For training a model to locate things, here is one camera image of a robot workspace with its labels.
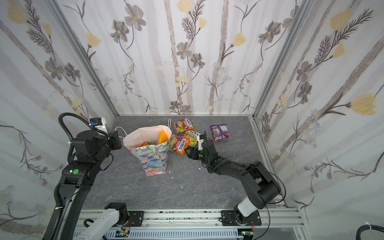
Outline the green Fox's spring tea bag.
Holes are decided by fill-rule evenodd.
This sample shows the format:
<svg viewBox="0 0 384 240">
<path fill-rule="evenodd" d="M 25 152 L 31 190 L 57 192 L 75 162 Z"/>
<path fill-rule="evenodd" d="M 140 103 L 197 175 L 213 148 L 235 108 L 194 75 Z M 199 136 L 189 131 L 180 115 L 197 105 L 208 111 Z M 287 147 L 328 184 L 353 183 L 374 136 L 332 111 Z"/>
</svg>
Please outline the green Fox's spring tea bag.
<svg viewBox="0 0 384 240">
<path fill-rule="evenodd" d="M 189 131 L 186 131 L 183 136 L 190 139 L 189 146 L 196 147 L 196 146 L 198 146 L 197 137 L 200 134 L 201 133 L 198 133 L 196 131 L 189 130 Z"/>
</svg>

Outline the white floral paper bag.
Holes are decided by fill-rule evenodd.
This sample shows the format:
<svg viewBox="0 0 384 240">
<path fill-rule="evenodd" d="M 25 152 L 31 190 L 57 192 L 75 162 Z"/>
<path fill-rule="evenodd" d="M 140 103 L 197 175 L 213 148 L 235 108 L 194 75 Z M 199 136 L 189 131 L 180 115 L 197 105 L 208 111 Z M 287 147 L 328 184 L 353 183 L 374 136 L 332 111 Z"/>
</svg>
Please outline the white floral paper bag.
<svg viewBox="0 0 384 240">
<path fill-rule="evenodd" d="M 170 119 L 166 126 L 142 127 L 130 134 L 127 134 L 122 127 L 115 128 L 117 131 L 119 129 L 125 134 L 124 137 L 120 136 L 123 145 L 137 158 L 147 177 L 161 175 L 166 172 L 173 135 Z M 158 135 L 162 130 L 168 132 L 169 140 L 166 143 L 157 145 Z M 148 145 L 142 147 L 144 142 L 148 142 Z"/>
</svg>

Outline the yellow mango snack bag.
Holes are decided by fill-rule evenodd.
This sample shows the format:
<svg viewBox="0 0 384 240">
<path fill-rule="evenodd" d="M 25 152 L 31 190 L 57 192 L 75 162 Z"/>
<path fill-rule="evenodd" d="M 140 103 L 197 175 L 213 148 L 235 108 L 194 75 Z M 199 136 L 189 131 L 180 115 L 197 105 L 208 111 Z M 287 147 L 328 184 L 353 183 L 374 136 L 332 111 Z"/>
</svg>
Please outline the yellow mango snack bag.
<svg viewBox="0 0 384 240">
<path fill-rule="evenodd" d="M 169 134 L 168 134 L 168 132 L 166 132 L 165 130 L 162 130 L 162 131 L 159 133 L 159 135 L 158 135 L 157 145 L 166 143 L 168 140 L 169 140 Z"/>
</svg>

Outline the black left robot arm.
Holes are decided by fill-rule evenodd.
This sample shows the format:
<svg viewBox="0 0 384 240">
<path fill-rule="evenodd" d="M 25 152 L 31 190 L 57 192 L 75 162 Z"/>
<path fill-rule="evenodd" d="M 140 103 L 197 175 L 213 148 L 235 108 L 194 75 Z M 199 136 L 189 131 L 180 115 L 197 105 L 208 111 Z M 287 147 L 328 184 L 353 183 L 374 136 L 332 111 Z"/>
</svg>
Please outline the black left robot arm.
<svg viewBox="0 0 384 240">
<path fill-rule="evenodd" d="M 64 117 L 79 119 L 89 129 L 74 137 Z M 55 208 L 43 236 L 45 240 L 72 239 L 85 199 L 97 174 L 103 171 L 101 164 L 113 150 L 123 146 L 117 131 L 102 131 L 96 128 L 96 121 L 88 122 L 76 114 L 62 113 L 58 122 L 69 137 L 70 149 L 68 165 L 54 190 Z"/>
</svg>

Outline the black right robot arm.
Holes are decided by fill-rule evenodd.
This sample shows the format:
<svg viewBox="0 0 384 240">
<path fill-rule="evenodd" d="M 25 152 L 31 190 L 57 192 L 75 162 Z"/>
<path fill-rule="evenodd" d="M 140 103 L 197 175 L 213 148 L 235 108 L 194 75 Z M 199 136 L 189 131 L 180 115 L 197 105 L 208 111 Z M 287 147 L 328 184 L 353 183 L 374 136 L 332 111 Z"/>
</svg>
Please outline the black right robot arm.
<svg viewBox="0 0 384 240">
<path fill-rule="evenodd" d="M 224 226 L 260 226 L 259 210 L 282 193 L 276 178 L 260 161 L 240 164 L 221 157 L 214 142 L 205 135 L 200 135 L 197 145 L 188 147 L 186 154 L 192 160 L 201 161 L 210 174 L 229 176 L 241 182 L 246 197 L 232 211 L 221 212 L 220 221 Z"/>
</svg>

